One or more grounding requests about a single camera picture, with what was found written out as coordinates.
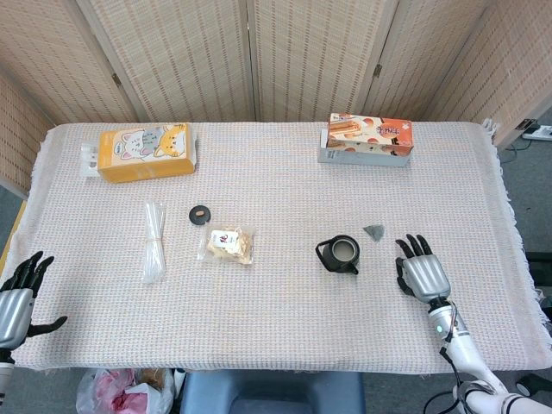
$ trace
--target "metal hinge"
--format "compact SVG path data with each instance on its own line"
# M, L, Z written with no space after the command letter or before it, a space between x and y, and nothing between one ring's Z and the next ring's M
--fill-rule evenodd
M380 73L381 73L381 65L378 64L376 65L376 68L373 70L373 76L375 78L379 78L380 77Z
M519 131L525 131L528 127L530 127L535 122L536 122L536 119L530 119L530 118L523 119L523 121L521 121L519 125L517 125L516 129Z
M117 76L116 73L113 73L113 74L111 75L111 78L113 79L113 82L115 82L115 85L117 85L117 88L118 88L119 86L121 86L121 80L119 79L119 77Z

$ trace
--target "power strip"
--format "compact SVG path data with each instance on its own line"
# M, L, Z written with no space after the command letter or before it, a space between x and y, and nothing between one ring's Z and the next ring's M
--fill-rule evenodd
M552 141L552 126L540 125L538 129L530 134L523 134L522 137L525 140Z

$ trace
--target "black round object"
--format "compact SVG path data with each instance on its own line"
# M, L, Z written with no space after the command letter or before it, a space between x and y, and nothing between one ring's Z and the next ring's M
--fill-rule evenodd
M337 235L333 239L318 243L316 251L318 259L329 272L359 273L355 265L359 262L361 248L353 237Z
M204 205L196 205L188 215L190 221L197 226L203 226L210 220L210 210Z

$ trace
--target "woven tablecloth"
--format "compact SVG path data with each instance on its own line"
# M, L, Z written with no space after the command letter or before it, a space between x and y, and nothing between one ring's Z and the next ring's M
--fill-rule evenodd
M37 250L54 255L34 323L65 326L14 353L52 367L184 367L448 372L428 306L398 288L394 240L419 233L447 272L492 369L552 365L550 337L481 126L414 122L406 167L317 163L323 123L197 123L190 176L113 185L79 177L82 141L137 124L71 124L48 132L6 278ZM141 282L144 202L166 204L166 276ZM203 229L251 226L254 264L198 262ZM364 232L383 224L376 243ZM361 246L358 276L329 273L315 246L338 234Z

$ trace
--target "black mug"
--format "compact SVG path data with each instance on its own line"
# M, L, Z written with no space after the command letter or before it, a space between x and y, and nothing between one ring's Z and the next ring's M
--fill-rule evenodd
M359 262L361 249L353 237L337 235L318 243L316 251L318 259L329 272L359 274L355 265Z

